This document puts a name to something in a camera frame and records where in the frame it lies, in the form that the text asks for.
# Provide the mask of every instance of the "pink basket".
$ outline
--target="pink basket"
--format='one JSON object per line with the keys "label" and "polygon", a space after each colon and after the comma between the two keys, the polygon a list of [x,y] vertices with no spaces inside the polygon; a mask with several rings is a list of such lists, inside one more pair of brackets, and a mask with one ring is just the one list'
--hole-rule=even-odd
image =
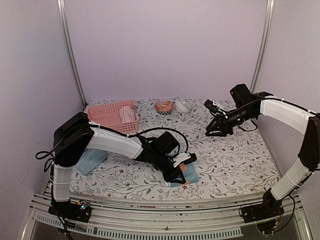
{"label": "pink basket", "polygon": [[124,106],[130,106],[136,110],[134,100],[117,101],[87,109],[88,118],[104,127],[111,128],[121,133],[134,133],[138,131],[138,113],[135,113],[135,121],[122,123],[119,110]]}

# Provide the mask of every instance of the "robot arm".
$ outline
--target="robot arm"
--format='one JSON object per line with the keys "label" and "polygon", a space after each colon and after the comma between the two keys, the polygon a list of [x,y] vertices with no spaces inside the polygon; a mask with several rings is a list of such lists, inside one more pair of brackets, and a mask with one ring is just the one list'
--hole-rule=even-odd
{"label": "robot arm", "polygon": [[299,188],[320,163],[320,116],[283,99],[272,97],[267,92],[252,94],[245,84],[235,86],[230,93],[236,105],[234,110],[222,112],[211,101],[205,102],[204,105],[214,115],[206,128],[207,136],[232,135],[233,127],[249,119],[258,119],[259,115],[285,123],[304,136],[297,160],[279,182],[263,195],[263,203],[241,209],[246,223],[283,214],[283,198]]}
{"label": "robot arm", "polygon": [[99,149],[124,155],[136,161],[150,163],[160,170],[166,182],[186,183],[180,163],[192,163],[194,153],[169,156],[179,142],[164,132],[158,138],[133,136],[89,122],[87,114],[77,113],[54,132],[54,164],[51,168],[52,194],[49,213],[82,222],[88,222],[91,209],[88,203],[70,202],[72,169],[86,149]]}

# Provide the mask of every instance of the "white wall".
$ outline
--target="white wall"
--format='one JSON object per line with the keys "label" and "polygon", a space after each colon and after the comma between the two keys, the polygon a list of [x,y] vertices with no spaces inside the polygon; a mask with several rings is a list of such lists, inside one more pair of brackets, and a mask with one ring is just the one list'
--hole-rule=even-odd
{"label": "white wall", "polygon": [[251,82],[266,0],[68,0],[88,100],[230,99]]}
{"label": "white wall", "polygon": [[[271,32],[256,89],[320,112],[320,1],[275,1]],[[296,160],[303,137],[272,119],[260,129],[282,174]],[[320,173],[299,190],[314,239],[320,236]]]}
{"label": "white wall", "polygon": [[35,153],[81,106],[56,1],[0,1],[0,32],[0,239],[17,240],[48,181]]}

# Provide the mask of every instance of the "vertical metal post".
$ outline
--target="vertical metal post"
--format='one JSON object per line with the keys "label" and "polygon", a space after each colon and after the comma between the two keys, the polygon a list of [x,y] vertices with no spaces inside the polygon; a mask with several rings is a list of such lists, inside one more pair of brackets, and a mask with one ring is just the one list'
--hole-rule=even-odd
{"label": "vertical metal post", "polygon": [[274,0],[267,0],[260,50],[259,50],[258,58],[256,60],[254,73],[253,73],[253,77],[252,77],[252,81],[251,81],[251,85],[250,85],[250,91],[252,93],[256,89],[259,75],[261,72],[262,62],[263,62],[264,55],[266,52],[267,41],[268,41],[270,29],[271,29],[273,12],[274,12]]}
{"label": "vertical metal post", "polygon": [[78,73],[78,68],[76,65],[76,59],[74,55],[74,51],[72,48],[71,44],[71,39],[70,39],[70,32],[69,32],[69,27],[68,27],[68,20],[67,20],[67,13],[66,13],[66,6],[65,6],[65,0],[57,0],[57,5],[58,5],[58,12],[59,12],[59,18],[60,18],[60,23],[61,23],[61,28],[62,28],[62,33],[64,37],[64,42],[66,45],[66,50],[68,53],[70,65],[71,65],[71,70],[73,74],[73,78],[75,81],[76,89],[79,94],[79,98],[81,100],[82,105],[85,107],[87,104],[84,89],[82,87],[79,73]]}

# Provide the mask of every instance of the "floral pattern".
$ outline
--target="floral pattern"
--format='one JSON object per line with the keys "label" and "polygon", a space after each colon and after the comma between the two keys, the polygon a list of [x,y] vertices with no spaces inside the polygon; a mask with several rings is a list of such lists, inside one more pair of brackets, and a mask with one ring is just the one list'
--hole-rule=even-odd
{"label": "floral pattern", "polygon": [[[205,128],[212,116],[204,107],[204,100],[187,100],[192,107],[190,113],[174,109],[170,115],[158,114],[154,108],[156,101],[158,99],[135,101],[139,131],[167,127],[185,134],[189,152],[197,155],[193,164],[199,182],[167,187],[161,172],[150,164],[110,152],[87,176],[73,170],[72,192],[135,200],[208,199],[263,192],[279,180],[277,168],[258,130],[244,132],[235,127],[231,136],[207,137]],[[110,102],[114,101],[91,101],[89,106]],[[217,101],[216,104],[226,111],[234,108],[232,101]],[[242,127],[249,130],[255,126],[248,121]],[[163,131],[156,130],[145,136],[158,137],[161,133]],[[186,147],[183,138],[172,134],[183,150]]]}

